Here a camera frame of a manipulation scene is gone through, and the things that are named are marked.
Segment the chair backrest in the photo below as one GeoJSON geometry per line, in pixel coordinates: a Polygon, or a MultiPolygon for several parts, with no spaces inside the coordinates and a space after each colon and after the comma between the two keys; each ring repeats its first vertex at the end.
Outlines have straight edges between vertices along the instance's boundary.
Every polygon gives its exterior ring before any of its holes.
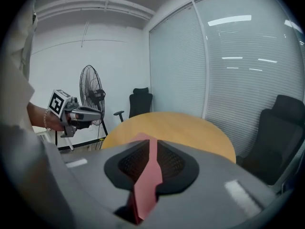
{"type": "Polygon", "coordinates": [[[242,167],[273,185],[304,141],[304,121],[303,102],[278,95],[273,108],[261,112],[256,142],[242,167]]]}
{"type": "Polygon", "coordinates": [[[152,105],[153,96],[148,92],[148,87],[133,90],[133,94],[129,96],[130,113],[129,118],[144,113],[149,113],[152,105]]]}

